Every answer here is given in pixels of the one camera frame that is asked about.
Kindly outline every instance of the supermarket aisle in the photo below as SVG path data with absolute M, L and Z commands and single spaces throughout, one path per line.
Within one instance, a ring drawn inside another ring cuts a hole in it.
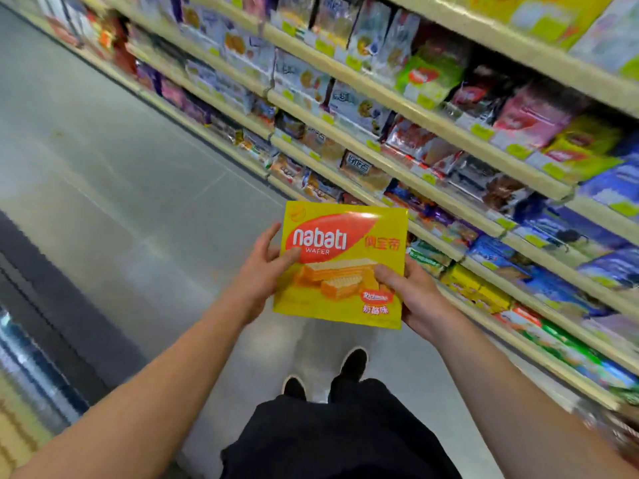
M 0 209 L 151 359 L 198 318 L 285 200 L 1 7 L 0 57 Z M 443 362 L 411 330 L 270 312 L 235 348 L 184 467 L 218 477 L 220 449 L 291 370 L 325 399 L 355 344 L 371 350 L 367 374 L 435 431 L 464 477 L 500 476 Z

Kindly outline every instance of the hand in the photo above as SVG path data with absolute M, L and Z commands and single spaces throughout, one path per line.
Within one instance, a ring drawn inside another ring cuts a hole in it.
M 271 240 L 282 224 L 271 225 L 255 241 L 250 256 L 240 268 L 224 297 L 248 306 L 244 324 L 261 314 L 267 299 L 276 291 L 277 278 L 299 260 L 301 248 L 295 247 L 279 255 L 278 248 L 269 248 Z
M 404 277 L 382 264 L 375 266 L 375 277 L 379 282 L 393 288 L 404 301 L 404 322 L 433 344 L 437 332 L 461 316 L 442 296 L 435 279 L 408 256 Z

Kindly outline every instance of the black shoe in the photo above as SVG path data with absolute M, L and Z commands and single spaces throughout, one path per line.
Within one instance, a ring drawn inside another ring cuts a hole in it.
M 368 353 L 361 346 L 356 346 L 344 359 L 339 374 L 351 380 L 359 381 L 362 379 L 364 371 L 366 371 L 367 364 Z
M 284 380 L 282 395 L 306 402 L 306 389 L 304 384 L 302 383 L 302 380 L 295 375 L 290 375 L 286 378 L 286 380 Z

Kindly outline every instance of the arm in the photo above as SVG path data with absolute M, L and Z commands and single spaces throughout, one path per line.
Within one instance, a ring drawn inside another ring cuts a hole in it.
M 602 438 L 528 380 L 414 260 L 406 259 L 406 277 L 382 265 L 375 272 L 402 297 L 404 321 L 442 355 L 505 477 L 639 477 Z
M 299 250 L 277 257 L 273 225 L 202 319 L 13 475 L 13 479 L 153 479 L 186 438 L 240 333 L 263 310 Z

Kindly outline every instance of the right hand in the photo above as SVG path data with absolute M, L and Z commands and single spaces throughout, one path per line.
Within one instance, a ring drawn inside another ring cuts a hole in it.
M 437 332 L 459 315 L 448 299 L 442 296 L 435 279 L 408 256 L 404 276 L 386 265 L 378 264 L 375 266 L 375 277 L 382 284 L 393 288 L 404 301 L 404 322 L 433 344 Z

